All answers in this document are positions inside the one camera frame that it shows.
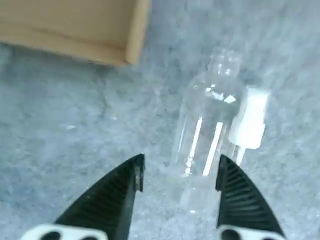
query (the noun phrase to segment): bottle cap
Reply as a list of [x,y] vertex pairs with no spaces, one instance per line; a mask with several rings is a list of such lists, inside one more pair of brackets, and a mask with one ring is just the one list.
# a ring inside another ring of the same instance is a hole
[[266,128],[265,114],[269,95],[268,90],[252,86],[245,89],[228,136],[232,144],[246,149],[260,147]]

